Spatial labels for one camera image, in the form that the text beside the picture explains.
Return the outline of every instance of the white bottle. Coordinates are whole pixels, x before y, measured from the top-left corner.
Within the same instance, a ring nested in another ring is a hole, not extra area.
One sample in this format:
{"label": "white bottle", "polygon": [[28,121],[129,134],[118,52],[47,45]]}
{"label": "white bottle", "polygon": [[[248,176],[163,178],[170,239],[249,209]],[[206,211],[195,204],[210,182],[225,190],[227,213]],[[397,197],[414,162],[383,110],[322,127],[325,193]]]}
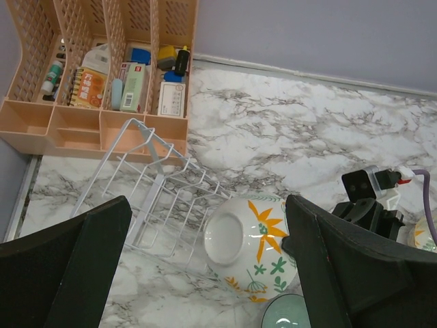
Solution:
{"label": "white bottle", "polygon": [[42,84],[41,92],[44,95],[52,94],[53,88],[58,80],[58,78],[62,74],[62,68],[64,65],[60,61],[55,60],[50,67],[50,71],[46,76],[46,80]]}

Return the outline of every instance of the bottle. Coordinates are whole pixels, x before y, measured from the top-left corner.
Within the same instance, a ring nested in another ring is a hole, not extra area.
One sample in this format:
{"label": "bottle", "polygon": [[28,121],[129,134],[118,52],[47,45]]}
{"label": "bottle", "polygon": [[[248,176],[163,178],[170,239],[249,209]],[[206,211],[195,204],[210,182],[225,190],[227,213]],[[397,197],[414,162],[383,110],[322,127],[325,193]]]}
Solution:
{"label": "bottle", "polygon": [[42,94],[48,96],[52,93],[58,78],[61,76],[63,66],[64,65],[62,65],[62,63],[57,60],[55,60],[52,63],[52,66],[50,67],[50,71],[46,76],[46,80],[44,81],[41,87]]}
{"label": "bottle", "polygon": [[180,49],[178,52],[178,58],[176,58],[175,75],[183,77],[188,67],[188,61],[190,59],[190,52],[186,50],[186,46]]}

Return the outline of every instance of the light blue object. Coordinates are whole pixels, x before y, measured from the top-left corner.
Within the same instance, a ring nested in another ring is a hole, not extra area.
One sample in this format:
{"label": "light blue object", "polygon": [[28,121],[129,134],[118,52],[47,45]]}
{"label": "light blue object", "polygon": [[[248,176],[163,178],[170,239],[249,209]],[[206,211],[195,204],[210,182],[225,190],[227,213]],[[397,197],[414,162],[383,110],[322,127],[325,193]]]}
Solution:
{"label": "light blue object", "polygon": [[286,294],[274,299],[262,318],[262,328],[311,328],[305,300]]}
{"label": "light blue object", "polygon": [[184,77],[179,77],[174,71],[170,71],[164,74],[164,81],[181,83]]}
{"label": "light blue object", "polygon": [[133,48],[130,61],[132,63],[150,65],[150,52],[144,49]]}
{"label": "light blue object", "polygon": [[111,92],[111,108],[113,111],[119,111],[122,106],[123,97],[123,81],[120,79],[114,79],[112,82]]}

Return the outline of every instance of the marble countertop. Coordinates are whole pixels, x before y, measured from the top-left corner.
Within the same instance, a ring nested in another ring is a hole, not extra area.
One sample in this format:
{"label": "marble countertop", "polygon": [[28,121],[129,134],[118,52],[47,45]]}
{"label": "marble countertop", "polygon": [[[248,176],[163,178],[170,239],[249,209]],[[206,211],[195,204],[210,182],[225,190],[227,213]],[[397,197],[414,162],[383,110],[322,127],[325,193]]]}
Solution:
{"label": "marble countertop", "polygon": [[[437,207],[437,102],[195,66],[189,151],[231,191],[300,193],[330,210],[341,175],[368,165],[425,167]],[[66,220],[98,161],[45,156],[20,235]],[[407,227],[421,183],[402,187]],[[292,290],[301,293],[298,282]],[[123,251],[101,327],[253,327],[262,305]]]}

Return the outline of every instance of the dish rack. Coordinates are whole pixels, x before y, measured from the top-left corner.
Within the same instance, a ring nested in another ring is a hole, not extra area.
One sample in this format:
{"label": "dish rack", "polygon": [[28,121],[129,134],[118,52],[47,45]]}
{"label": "dish rack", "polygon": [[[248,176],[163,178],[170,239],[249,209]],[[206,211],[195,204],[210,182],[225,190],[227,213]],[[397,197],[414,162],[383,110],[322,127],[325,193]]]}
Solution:
{"label": "dish rack", "polygon": [[[116,161],[110,161],[118,143],[135,129],[143,141]],[[129,155],[147,148],[152,162],[133,163]],[[158,149],[165,149],[164,156]],[[177,165],[167,159],[177,158]],[[195,159],[178,152],[142,121],[127,121],[81,194],[71,217],[114,197],[124,195],[132,208],[126,246],[151,258],[220,286],[208,268],[203,229],[208,217],[230,198],[220,182],[207,175]]]}
{"label": "dish rack", "polygon": [[[0,137],[26,154],[50,154],[101,159],[124,122],[136,119],[186,152],[189,72],[186,77],[184,118],[157,116],[163,72],[157,67],[164,45],[187,46],[193,52],[198,0],[6,0],[22,47],[21,62],[0,110]],[[74,73],[85,54],[108,43],[111,63],[99,109],[70,107]],[[110,110],[111,84],[132,46],[151,52],[150,80],[144,113]],[[51,63],[64,71],[56,99],[40,92]],[[141,143],[139,131],[126,131],[113,154],[123,155]],[[158,155],[166,149],[156,145]],[[148,148],[138,149],[131,161],[152,161]],[[171,153],[170,159],[177,157]]]}

